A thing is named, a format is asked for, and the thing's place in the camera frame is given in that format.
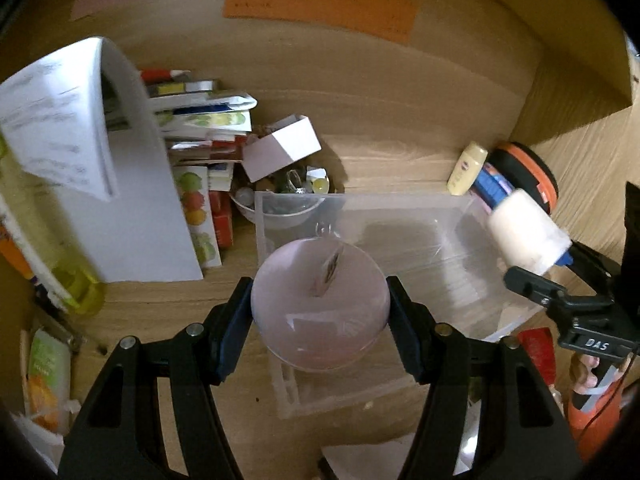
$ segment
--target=red marker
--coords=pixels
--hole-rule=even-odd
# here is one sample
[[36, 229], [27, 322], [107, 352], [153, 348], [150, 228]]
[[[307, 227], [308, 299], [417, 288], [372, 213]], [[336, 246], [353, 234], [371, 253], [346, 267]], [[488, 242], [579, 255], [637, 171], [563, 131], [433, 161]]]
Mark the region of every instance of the red marker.
[[145, 85], [155, 85], [170, 81], [187, 82], [191, 80], [191, 70], [166, 70], [164, 68], [143, 68], [138, 73]]

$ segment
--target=screw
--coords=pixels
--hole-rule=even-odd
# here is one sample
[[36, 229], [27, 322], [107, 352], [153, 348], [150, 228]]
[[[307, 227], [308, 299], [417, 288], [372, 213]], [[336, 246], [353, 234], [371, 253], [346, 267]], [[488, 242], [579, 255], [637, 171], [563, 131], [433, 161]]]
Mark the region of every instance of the screw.
[[443, 337], [447, 337], [453, 334], [453, 328], [451, 327], [451, 325], [448, 325], [446, 323], [438, 323], [434, 330], [436, 331], [436, 334]]
[[196, 337], [197, 335], [200, 335], [203, 332], [204, 332], [204, 327], [202, 326], [202, 323], [191, 323], [186, 328], [186, 333], [189, 334], [191, 337]]
[[133, 337], [132, 335], [123, 337], [120, 340], [120, 348], [123, 348], [125, 350], [129, 350], [129, 348], [133, 348], [135, 345], [136, 345], [136, 338]]
[[511, 350], [515, 350], [518, 346], [520, 346], [520, 342], [518, 338], [513, 335], [508, 335], [507, 337], [502, 338], [502, 342], [506, 345], [507, 348]]

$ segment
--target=pink bowl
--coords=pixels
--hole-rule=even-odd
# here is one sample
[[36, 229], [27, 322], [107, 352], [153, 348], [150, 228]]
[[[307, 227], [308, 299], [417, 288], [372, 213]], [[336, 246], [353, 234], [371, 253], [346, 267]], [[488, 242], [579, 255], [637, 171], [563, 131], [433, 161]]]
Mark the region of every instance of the pink bowl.
[[[340, 247], [333, 278], [318, 296], [318, 279]], [[390, 300], [385, 276], [367, 253], [339, 238], [319, 237], [271, 254], [255, 276], [251, 303], [262, 339], [277, 357], [301, 370], [323, 371], [364, 354], [388, 321]]]

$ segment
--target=tape roll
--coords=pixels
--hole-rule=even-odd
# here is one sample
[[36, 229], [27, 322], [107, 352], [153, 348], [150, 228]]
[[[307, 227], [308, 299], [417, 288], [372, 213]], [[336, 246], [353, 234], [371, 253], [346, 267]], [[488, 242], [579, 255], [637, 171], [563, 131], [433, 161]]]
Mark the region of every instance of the tape roll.
[[507, 265], [542, 276], [566, 252], [571, 238], [523, 189], [502, 200], [487, 228]]
[[523, 189], [547, 213], [558, 203], [558, 183], [545, 162], [533, 150], [519, 142], [502, 142], [487, 161], [513, 187]]

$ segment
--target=wooden surface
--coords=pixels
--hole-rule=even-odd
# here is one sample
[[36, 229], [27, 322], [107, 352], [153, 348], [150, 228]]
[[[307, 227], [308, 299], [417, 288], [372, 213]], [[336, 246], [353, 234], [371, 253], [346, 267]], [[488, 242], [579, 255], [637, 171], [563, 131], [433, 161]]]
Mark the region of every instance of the wooden surface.
[[20, 379], [20, 330], [30, 330], [33, 287], [0, 257], [0, 397], [12, 411], [24, 410]]
[[[559, 177], [560, 224], [583, 241], [618, 248], [621, 183], [638, 154], [635, 108], [600, 120], [623, 107], [603, 78], [544, 47], [497, 0], [413, 1], [420, 9], [401, 46], [320, 25], [226, 20], [223, 0], [140, 0], [76, 22], [69, 21], [72, 0], [29, 0], [0, 43], [0, 80], [56, 48], [104, 35], [139, 66], [193, 69], [251, 92], [257, 124], [308, 115], [323, 146], [317, 161], [347, 192], [441, 189], [470, 140], [491, 146], [514, 132]], [[619, 136], [633, 147], [614, 147]], [[608, 178], [600, 180], [603, 172]], [[152, 341], [202, 320], [239, 277], [255, 273], [253, 227], [234, 225], [236, 244], [221, 269], [197, 283], [112, 284], [86, 329], [113, 347], [125, 335]], [[567, 354], [558, 355], [566, 386]], [[279, 420], [267, 358], [252, 329], [238, 369], [214, 392], [247, 479], [310, 478], [321, 446], [382, 442], [416, 427], [425, 395], [417, 386], [372, 406]], [[103, 363], [83, 350], [74, 367], [77, 398]], [[168, 394], [161, 389], [164, 423]], [[175, 430], [164, 429], [170, 462], [184, 471]]]
[[632, 101], [625, 36], [603, 0], [500, 0], [550, 48], [577, 59]]

